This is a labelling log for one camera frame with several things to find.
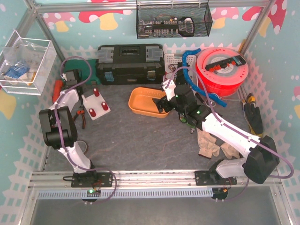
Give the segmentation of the orange plastic bin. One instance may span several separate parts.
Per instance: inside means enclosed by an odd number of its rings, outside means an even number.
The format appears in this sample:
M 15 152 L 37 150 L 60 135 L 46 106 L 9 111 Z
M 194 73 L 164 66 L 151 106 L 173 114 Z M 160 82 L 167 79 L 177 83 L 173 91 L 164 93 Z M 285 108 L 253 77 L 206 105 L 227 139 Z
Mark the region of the orange plastic bin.
M 161 99 L 165 92 L 153 88 L 137 87 L 130 95 L 128 106 L 133 113 L 163 119 L 168 112 L 159 112 L 153 99 Z

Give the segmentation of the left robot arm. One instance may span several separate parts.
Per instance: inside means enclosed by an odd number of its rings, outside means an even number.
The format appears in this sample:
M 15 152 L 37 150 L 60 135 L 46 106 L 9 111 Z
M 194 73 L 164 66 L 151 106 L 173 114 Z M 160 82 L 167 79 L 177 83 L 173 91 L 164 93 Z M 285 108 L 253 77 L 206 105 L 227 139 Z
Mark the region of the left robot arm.
M 78 101 L 83 101 L 81 86 L 69 88 L 82 81 L 78 69 L 62 74 L 65 82 L 57 80 L 52 96 L 53 105 L 39 112 L 39 120 L 44 142 L 58 150 L 71 164 L 76 175 L 91 172 L 93 164 L 78 143 L 78 134 L 71 111 Z

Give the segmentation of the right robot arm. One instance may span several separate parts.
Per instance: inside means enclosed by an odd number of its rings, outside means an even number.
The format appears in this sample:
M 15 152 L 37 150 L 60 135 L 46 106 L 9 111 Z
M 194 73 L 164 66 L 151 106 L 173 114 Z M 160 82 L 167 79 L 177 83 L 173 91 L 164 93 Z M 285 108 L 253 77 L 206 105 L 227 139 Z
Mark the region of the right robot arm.
M 162 98 L 152 101 L 160 113 L 177 111 L 189 125 L 221 139 L 243 156 L 215 164 L 216 173 L 224 179 L 245 175 L 251 181 L 263 184 L 280 162 L 271 137 L 258 137 L 230 124 L 205 104 L 198 103 L 188 85 L 178 85 Z

